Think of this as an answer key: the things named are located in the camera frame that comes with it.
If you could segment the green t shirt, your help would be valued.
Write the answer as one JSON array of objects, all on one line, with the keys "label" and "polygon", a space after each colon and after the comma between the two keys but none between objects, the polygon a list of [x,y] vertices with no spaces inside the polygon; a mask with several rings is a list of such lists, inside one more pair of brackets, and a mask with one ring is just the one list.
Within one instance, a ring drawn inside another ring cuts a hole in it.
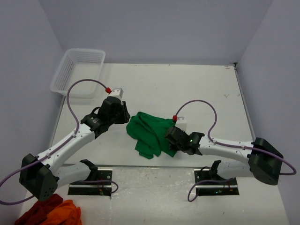
[{"label": "green t shirt", "polygon": [[133,116],[126,126],[127,134],[137,140],[135,150],[139,155],[152,159],[159,157],[162,152],[174,157],[175,150],[169,149],[169,142],[165,133],[173,127],[171,119],[155,117],[144,112],[138,112]]}]

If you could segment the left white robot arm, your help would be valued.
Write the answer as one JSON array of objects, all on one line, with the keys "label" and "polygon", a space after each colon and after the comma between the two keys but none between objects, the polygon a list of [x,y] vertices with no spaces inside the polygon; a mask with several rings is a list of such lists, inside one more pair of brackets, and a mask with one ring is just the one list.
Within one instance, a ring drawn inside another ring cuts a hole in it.
[{"label": "left white robot arm", "polygon": [[56,189],[74,182],[93,184],[97,181],[97,167],[87,159],[64,166],[67,159],[88,143],[108,131],[114,124],[126,124],[130,115],[126,102],[117,97],[107,97],[100,107],[86,115],[69,136],[50,149],[22,159],[19,182],[35,198],[47,200]]}]

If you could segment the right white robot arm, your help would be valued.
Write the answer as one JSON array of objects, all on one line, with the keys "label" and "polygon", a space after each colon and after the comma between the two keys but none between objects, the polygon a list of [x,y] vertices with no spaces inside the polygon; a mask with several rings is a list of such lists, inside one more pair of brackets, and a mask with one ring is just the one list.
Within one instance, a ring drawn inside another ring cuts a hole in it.
[{"label": "right white robot arm", "polygon": [[267,185],[278,184],[283,155],[263,138],[221,143],[203,133],[188,135],[178,127],[169,128],[165,138],[173,150],[220,157],[213,162],[206,177],[214,184],[237,177],[254,177]]}]

